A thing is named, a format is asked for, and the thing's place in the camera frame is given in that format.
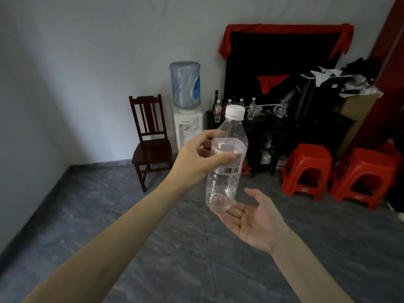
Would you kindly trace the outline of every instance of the blue water jug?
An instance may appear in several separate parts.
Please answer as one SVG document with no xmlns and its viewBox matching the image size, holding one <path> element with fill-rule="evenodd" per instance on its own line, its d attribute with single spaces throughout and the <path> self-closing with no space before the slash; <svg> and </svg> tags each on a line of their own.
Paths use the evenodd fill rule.
<svg viewBox="0 0 404 303">
<path fill-rule="evenodd" d="M 198 62 L 170 64 L 173 103 L 179 109 L 194 109 L 201 104 Z"/>
</svg>

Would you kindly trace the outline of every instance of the person's arm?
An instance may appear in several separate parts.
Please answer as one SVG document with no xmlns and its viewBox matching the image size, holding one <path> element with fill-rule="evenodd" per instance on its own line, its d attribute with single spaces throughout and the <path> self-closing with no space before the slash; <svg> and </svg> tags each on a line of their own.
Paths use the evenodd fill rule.
<svg viewBox="0 0 404 303">
<path fill-rule="evenodd" d="M 268 252 L 303 303 L 353 303 L 300 237 L 283 220 L 269 197 L 245 189 L 258 207 L 234 202 L 226 213 L 216 213 L 241 240 Z"/>
<path fill-rule="evenodd" d="M 71 256 L 24 299 L 33 302 L 101 302 L 175 201 L 210 170 L 234 159 L 234 153 L 212 157 L 217 130 L 204 131 L 178 154 L 167 178 L 152 193 Z"/>
</svg>

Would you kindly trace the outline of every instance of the blue label on water jug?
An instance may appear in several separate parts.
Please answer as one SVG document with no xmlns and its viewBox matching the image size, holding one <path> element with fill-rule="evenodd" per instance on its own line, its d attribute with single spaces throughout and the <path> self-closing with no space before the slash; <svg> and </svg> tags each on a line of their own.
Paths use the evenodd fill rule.
<svg viewBox="0 0 404 303">
<path fill-rule="evenodd" d="M 198 100 L 201 95 L 199 76 L 196 78 L 194 88 L 192 89 L 192 97 L 194 100 Z"/>
</svg>

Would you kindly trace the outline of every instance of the chair backrest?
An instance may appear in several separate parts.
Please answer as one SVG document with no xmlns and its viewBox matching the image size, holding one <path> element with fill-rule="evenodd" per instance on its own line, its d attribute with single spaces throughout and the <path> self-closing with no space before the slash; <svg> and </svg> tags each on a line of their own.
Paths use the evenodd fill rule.
<svg viewBox="0 0 404 303">
<path fill-rule="evenodd" d="M 150 135 L 164 135 L 164 138 L 167 139 L 166 123 L 164 121 L 163 105 L 161 103 L 160 94 L 157 97 L 138 96 L 136 99 L 130 96 L 129 102 L 132 108 L 132 113 L 134 121 L 136 123 L 137 133 L 139 135 L 140 142 L 143 141 L 144 136 L 150 136 Z M 158 118 L 157 113 L 155 111 L 156 104 L 159 104 L 161 120 L 163 122 L 163 130 L 160 130 L 158 127 Z M 145 132 L 142 132 L 141 127 L 139 125 L 139 119 L 136 113 L 136 105 L 139 106 Z"/>
</svg>

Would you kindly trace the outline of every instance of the bottle bottom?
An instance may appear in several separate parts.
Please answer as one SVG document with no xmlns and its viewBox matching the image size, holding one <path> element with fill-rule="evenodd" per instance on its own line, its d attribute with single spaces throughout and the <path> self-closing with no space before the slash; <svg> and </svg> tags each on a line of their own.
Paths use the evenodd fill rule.
<svg viewBox="0 0 404 303">
<path fill-rule="evenodd" d="M 210 210 L 223 213 L 231 207 L 231 198 L 228 195 L 212 192 L 209 194 L 206 204 Z"/>
</svg>

